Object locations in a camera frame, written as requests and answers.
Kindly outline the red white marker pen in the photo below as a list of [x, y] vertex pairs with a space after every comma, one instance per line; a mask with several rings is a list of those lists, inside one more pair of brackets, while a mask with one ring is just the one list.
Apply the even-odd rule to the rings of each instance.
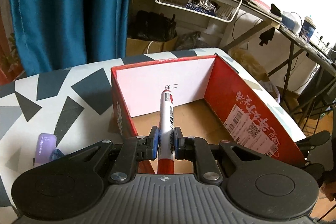
[[161, 94], [158, 174], [174, 173], [174, 105], [171, 91]]

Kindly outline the red cardboard box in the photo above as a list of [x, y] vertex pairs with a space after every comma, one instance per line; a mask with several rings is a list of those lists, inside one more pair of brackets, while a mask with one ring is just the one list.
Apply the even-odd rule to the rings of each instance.
[[180, 57], [111, 69], [114, 118], [125, 138], [159, 125], [162, 92], [173, 96], [174, 125], [210, 144], [235, 141], [293, 166], [305, 136], [279, 103], [226, 55]]

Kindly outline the geometric patterned tablecloth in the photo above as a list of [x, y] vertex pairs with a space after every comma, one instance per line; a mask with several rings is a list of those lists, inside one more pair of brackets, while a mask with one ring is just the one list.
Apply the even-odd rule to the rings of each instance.
[[218, 48], [151, 53], [42, 73], [1, 86], [1, 223], [18, 217], [11, 187], [34, 167], [40, 134], [54, 134], [56, 148], [65, 154], [102, 140], [125, 139], [114, 118], [113, 67], [205, 55], [230, 57]]

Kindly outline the purple earbud case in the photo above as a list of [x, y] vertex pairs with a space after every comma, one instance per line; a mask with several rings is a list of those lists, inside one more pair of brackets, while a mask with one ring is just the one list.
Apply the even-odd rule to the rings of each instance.
[[57, 137], [54, 134], [42, 133], [38, 136], [35, 150], [34, 167], [41, 166], [51, 161], [56, 149]]

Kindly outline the teal curtain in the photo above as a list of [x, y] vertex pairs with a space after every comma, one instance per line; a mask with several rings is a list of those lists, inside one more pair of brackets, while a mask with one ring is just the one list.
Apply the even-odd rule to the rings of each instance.
[[29, 76], [126, 54], [129, 0], [10, 0], [10, 6]]

